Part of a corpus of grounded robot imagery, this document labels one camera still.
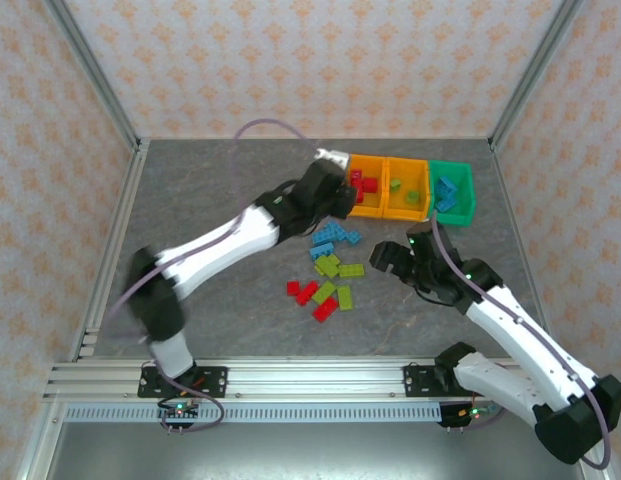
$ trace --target lime green lego brick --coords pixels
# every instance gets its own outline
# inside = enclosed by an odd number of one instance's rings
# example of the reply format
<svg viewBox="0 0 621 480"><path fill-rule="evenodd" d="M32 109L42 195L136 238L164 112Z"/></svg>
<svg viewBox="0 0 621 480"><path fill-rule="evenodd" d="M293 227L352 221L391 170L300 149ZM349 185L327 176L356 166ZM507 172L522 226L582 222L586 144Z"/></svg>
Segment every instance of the lime green lego brick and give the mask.
<svg viewBox="0 0 621 480"><path fill-rule="evenodd" d="M330 278L334 278L339 274L339 269L337 268L337 266L332 263L332 260L330 260L325 255L321 255L314 261L314 263Z"/></svg>
<svg viewBox="0 0 621 480"><path fill-rule="evenodd" d="M419 192L415 190L410 190L408 192L408 195L406 195L406 203L416 205L418 201L419 201Z"/></svg>
<svg viewBox="0 0 621 480"><path fill-rule="evenodd" d="M339 276L341 278L363 277L363 263L354 263L352 265L339 265Z"/></svg>
<svg viewBox="0 0 621 480"><path fill-rule="evenodd" d="M391 192L398 192L400 188L401 188L401 180L399 180L398 178L393 178L392 180L390 180L390 191Z"/></svg>
<svg viewBox="0 0 621 480"><path fill-rule="evenodd" d="M350 285L339 285L337 295L339 295L339 310L352 310L354 308Z"/></svg>
<svg viewBox="0 0 621 480"><path fill-rule="evenodd" d="M317 292L312 296L312 299L319 305L321 305L328 299L330 295L334 293L336 289L337 287L335 286L335 284L328 280L326 283L319 287L319 290L317 290Z"/></svg>
<svg viewBox="0 0 621 480"><path fill-rule="evenodd" d="M333 265L339 265L341 263L341 260L339 260L339 257L337 257L334 253L328 256L328 260L330 260Z"/></svg>

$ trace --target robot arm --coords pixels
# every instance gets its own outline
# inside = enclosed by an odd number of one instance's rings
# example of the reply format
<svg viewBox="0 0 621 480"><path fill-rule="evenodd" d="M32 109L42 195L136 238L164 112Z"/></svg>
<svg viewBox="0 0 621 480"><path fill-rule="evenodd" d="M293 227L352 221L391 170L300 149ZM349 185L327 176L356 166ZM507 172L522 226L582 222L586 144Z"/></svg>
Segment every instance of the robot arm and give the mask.
<svg viewBox="0 0 621 480"><path fill-rule="evenodd" d="M443 227L439 230L452 263L517 318L484 300L452 271L434 239L431 223L408 230L412 249L395 242L377 244L370 263L384 272L392 265L391 273L403 283L421 294L434 292L444 304L455 307L497 340L528 378L508 372L463 343L435 359L436 377L444 387L460 386L494 400L533 426L555 457L576 463L602 438L594 409L582 388L592 393L611 431L621 412L621 383L612 375L599 378L570 356L530 318L494 270L482 260L462 261Z"/></svg>
<svg viewBox="0 0 621 480"><path fill-rule="evenodd" d="M345 219L356 200L356 189L345 182L348 162L348 154L319 149L300 180L263 193L225 225L157 255L147 248L133 255L126 290L148 272L167 265L129 304L148 332L150 349L168 377L181 377L193 365L183 335L185 316L180 302L242 258L301 235L326 216Z"/></svg>

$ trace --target orange patterned wall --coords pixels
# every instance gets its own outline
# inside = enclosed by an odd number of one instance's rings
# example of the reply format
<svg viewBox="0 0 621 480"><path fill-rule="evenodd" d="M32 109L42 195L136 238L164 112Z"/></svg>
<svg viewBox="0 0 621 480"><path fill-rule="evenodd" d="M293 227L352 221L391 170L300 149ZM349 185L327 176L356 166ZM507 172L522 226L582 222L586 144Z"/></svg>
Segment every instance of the orange patterned wall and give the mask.
<svg viewBox="0 0 621 480"><path fill-rule="evenodd" d="M621 2L586 2L499 161L556 334L621 379Z"/></svg>
<svg viewBox="0 0 621 480"><path fill-rule="evenodd" d="M69 1L137 133L198 138L487 137L560 3Z"/></svg>
<svg viewBox="0 0 621 480"><path fill-rule="evenodd" d="M67 359L129 157L44 2L0 2L0 479Z"/></svg>

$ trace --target green bin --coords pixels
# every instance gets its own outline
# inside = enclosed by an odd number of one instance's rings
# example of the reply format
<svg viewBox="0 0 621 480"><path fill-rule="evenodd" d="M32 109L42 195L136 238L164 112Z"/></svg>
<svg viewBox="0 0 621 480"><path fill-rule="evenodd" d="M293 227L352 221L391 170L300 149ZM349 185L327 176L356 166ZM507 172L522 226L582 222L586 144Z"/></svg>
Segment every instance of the green bin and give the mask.
<svg viewBox="0 0 621 480"><path fill-rule="evenodd" d="M428 210L428 217L432 216L432 210L440 198L435 194L435 185L440 177L448 177L458 188L457 204L445 213L437 212L437 221L442 225L456 225L467 227L472 223L474 211L477 206L477 197L474 193L472 180L472 167L467 163L442 162L439 160L428 161L430 167L430 192L432 201Z"/></svg>

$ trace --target blue lego brick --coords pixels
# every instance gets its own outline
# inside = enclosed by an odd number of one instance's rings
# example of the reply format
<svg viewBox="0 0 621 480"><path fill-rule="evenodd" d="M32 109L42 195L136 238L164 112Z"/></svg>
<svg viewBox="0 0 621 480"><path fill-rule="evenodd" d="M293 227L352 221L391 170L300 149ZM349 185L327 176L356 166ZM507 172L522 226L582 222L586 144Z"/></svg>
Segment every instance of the blue lego brick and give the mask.
<svg viewBox="0 0 621 480"><path fill-rule="evenodd" d="M328 222L325 228L333 233L337 242L345 240L348 236L343 227L336 222Z"/></svg>
<svg viewBox="0 0 621 480"><path fill-rule="evenodd" d="M453 208L456 204L457 200L454 197L450 197L437 202L435 208L437 209L437 211L443 213Z"/></svg>
<svg viewBox="0 0 621 480"><path fill-rule="evenodd" d="M457 190L457 186L446 176L440 177L434 187L435 195L442 200L452 197L457 193Z"/></svg>
<svg viewBox="0 0 621 480"><path fill-rule="evenodd" d="M337 239L336 233L329 228L324 228L317 233L312 234L312 244L316 247L324 243L334 242Z"/></svg>
<svg viewBox="0 0 621 480"><path fill-rule="evenodd" d="M334 244L332 242L324 243L323 245L319 245L310 249L310 257L312 258L313 262L321 255L325 255L327 257L329 255L332 255L333 253Z"/></svg>
<svg viewBox="0 0 621 480"><path fill-rule="evenodd" d="M363 237L361 236L361 234L357 232L356 230L353 230L350 233L348 233L348 241L352 245L356 245L357 243L359 243L362 238Z"/></svg>

